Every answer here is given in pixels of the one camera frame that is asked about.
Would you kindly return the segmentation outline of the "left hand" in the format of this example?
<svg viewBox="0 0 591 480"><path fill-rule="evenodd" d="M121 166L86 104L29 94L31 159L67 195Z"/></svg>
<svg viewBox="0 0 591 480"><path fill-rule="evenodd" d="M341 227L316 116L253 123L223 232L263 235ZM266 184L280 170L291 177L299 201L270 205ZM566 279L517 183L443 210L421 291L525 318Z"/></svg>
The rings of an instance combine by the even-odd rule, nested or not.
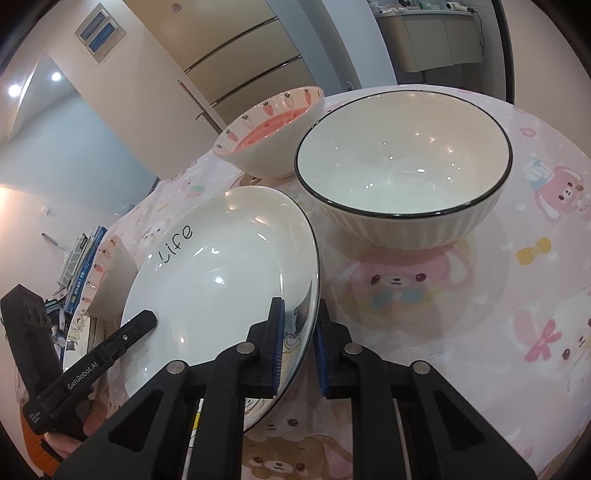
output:
<svg viewBox="0 0 591 480"><path fill-rule="evenodd" d="M89 413L83 423L83 433L86 437L92 436L101 427L106 414L105 404L98 400L91 402ZM66 459L82 444L81 441L59 432L45 433L44 439L62 459Z"/></svg>

